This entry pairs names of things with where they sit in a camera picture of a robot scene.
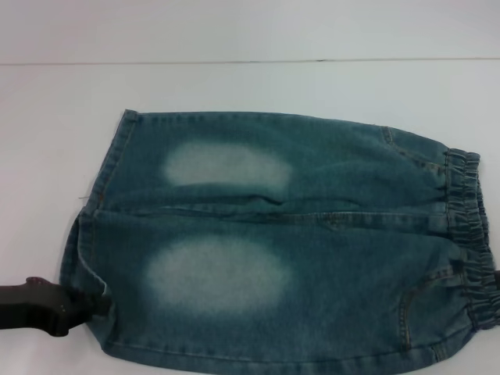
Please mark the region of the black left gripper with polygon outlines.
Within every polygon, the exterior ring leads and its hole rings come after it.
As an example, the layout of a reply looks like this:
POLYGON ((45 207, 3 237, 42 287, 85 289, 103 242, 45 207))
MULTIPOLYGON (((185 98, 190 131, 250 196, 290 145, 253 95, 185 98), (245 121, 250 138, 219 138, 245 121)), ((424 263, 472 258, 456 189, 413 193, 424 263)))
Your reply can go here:
POLYGON ((33 328, 53 337, 64 337, 70 325, 106 316, 110 297, 66 290, 40 277, 28 277, 24 284, 1 286, 1 329, 33 328))

